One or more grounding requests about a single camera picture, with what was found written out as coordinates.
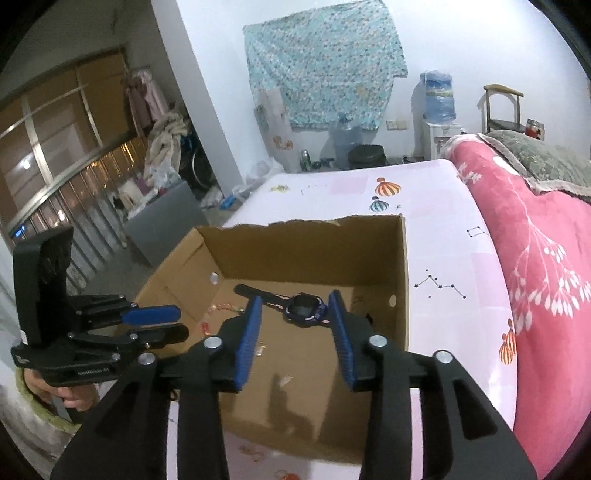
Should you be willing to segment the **person's left hand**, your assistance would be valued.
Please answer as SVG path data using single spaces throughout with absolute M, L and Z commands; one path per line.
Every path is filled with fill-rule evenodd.
M 53 398 L 58 398 L 63 401 L 67 409 L 84 412 L 90 410 L 99 401 L 94 385 L 52 387 L 37 371 L 31 369 L 23 371 L 23 379 L 28 390 L 47 404 L 52 404 Z

